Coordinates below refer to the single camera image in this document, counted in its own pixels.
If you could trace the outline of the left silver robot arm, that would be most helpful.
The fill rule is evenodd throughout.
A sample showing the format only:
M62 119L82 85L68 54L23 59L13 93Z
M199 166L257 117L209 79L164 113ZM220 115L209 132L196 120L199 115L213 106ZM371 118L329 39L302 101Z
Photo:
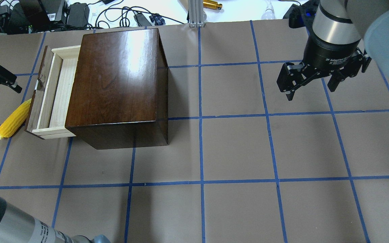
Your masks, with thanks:
M0 65L0 84L17 93L22 88L17 76ZM0 197L0 243L108 243L104 235L89 239L82 235L68 236L8 203Z

